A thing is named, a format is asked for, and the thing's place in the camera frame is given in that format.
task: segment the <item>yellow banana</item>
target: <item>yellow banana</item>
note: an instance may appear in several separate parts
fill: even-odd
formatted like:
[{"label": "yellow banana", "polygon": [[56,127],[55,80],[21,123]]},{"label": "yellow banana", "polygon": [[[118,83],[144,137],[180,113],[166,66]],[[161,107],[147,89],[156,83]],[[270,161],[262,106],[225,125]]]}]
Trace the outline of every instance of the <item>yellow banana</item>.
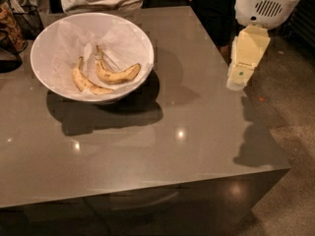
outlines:
[{"label": "yellow banana", "polygon": [[137,63],[122,72],[112,72],[106,67],[102,50],[99,47],[97,47],[97,52],[99,59],[96,61],[96,73],[98,78],[105,83],[119,84],[132,81],[136,78],[141,69],[140,64]]},{"label": "yellow banana", "polygon": [[81,69],[82,62],[83,62],[83,57],[80,57],[78,65],[72,70],[72,78],[73,78],[74,84],[79,89],[79,91],[89,89],[93,94],[96,94],[96,95],[113,92],[113,89],[102,88],[95,85],[91,81],[89,81],[89,79],[87,79],[81,73],[80,69]]}]

